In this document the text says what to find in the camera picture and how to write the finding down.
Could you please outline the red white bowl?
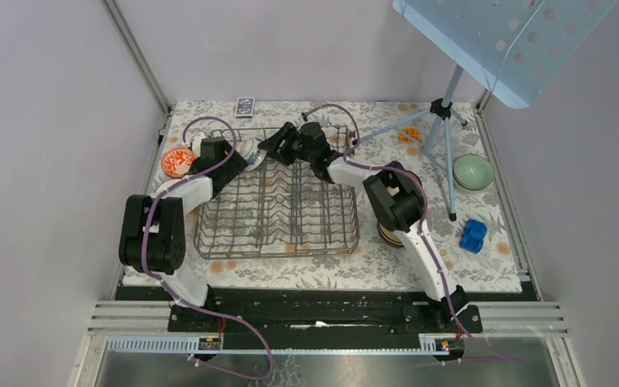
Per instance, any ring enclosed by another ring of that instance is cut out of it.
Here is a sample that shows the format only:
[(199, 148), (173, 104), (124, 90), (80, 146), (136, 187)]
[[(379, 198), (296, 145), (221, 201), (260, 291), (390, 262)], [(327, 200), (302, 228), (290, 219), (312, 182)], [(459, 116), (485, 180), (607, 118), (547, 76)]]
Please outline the red white bowl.
[(168, 150), (160, 160), (162, 172), (171, 178), (183, 177), (191, 168), (197, 155), (187, 147), (176, 147)]

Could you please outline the grey wire dish rack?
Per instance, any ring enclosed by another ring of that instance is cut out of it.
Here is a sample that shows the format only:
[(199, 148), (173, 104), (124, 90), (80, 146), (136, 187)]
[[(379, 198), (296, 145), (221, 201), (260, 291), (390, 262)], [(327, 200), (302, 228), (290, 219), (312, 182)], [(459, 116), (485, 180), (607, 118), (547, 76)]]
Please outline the grey wire dish rack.
[[(236, 128), (243, 139), (271, 137), (280, 127)], [(345, 126), (322, 128), (332, 148), (343, 151)], [(265, 158), (242, 171), (210, 202), (200, 206), (193, 245), (207, 260), (349, 255), (359, 242), (354, 188), (319, 180), (304, 161), (286, 166)]]

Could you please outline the brown floral bowl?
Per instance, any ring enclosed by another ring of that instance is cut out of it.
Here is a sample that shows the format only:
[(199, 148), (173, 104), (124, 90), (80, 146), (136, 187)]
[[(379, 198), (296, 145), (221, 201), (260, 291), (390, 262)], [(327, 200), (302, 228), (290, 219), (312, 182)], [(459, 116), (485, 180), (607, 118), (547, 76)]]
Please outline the brown floral bowl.
[(397, 238), (393, 231), (387, 230), (380, 222), (377, 222), (376, 225), (378, 233), (385, 243), (395, 248), (404, 247), (404, 244)]

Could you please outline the pale green bowl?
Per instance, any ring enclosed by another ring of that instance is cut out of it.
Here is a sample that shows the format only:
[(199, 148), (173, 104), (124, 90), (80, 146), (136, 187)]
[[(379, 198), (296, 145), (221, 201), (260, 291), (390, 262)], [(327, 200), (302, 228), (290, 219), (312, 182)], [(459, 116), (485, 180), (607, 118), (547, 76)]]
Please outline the pale green bowl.
[(455, 182), (464, 189), (479, 191), (495, 180), (495, 170), (489, 160), (476, 154), (460, 156), (452, 165)]

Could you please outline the white blue floral bowl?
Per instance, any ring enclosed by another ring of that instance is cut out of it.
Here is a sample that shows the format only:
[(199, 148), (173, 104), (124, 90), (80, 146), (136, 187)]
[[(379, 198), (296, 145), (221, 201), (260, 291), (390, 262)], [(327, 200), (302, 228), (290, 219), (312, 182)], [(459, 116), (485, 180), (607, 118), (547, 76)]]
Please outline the white blue floral bowl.
[(245, 172), (253, 171), (263, 164), (266, 151), (260, 149), (260, 143), (260, 139), (243, 139), (236, 146), (236, 152), (246, 161)]

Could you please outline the orange bowl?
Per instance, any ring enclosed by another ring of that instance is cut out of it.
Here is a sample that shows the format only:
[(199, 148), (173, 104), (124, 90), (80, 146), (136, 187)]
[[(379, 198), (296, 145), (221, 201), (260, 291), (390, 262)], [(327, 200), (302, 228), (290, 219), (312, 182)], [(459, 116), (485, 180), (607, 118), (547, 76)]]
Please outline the orange bowl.
[(162, 185), (160, 185), (156, 190), (155, 190), (155, 194), (159, 194), (162, 191), (165, 190), (169, 190), (173, 185), (175, 185), (176, 183), (180, 182), (180, 179), (172, 179), (169, 181), (166, 181), (165, 183), (163, 183)]

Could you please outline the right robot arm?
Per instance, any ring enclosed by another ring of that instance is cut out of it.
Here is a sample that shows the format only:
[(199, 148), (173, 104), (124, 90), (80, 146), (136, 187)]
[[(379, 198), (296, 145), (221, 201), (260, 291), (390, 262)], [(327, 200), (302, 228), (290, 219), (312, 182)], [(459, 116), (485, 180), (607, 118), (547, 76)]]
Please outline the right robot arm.
[(258, 144), (268, 159), (285, 165), (306, 162), (319, 180), (362, 188), (377, 222), (392, 232), (409, 254), (422, 280), (420, 287), (435, 305), (430, 321), (438, 331), (449, 332), (462, 321), (468, 298), (462, 286), (448, 278), (447, 268), (428, 228), (428, 200), (421, 182), (404, 166), (392, 161), (367, 165), (329, 144), (321, 124), (287, 122)]

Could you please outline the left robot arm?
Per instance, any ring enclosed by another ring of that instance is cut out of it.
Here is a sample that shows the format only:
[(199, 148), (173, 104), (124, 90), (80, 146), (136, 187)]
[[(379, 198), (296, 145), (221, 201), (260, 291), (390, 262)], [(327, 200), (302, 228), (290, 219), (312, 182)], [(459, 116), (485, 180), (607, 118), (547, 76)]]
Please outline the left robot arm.
[(218, 311), (206, 302), (210, 287), (185, 265), (185, 218), (216, 198), (246, 167), (225, 138), (207, 138), (184, 177), (153, 195), (134, 194), (126, 201), (120, 263), (155, 279), (177, 305), (189, 307), (187, 321), (198, 331), (213, 328)]

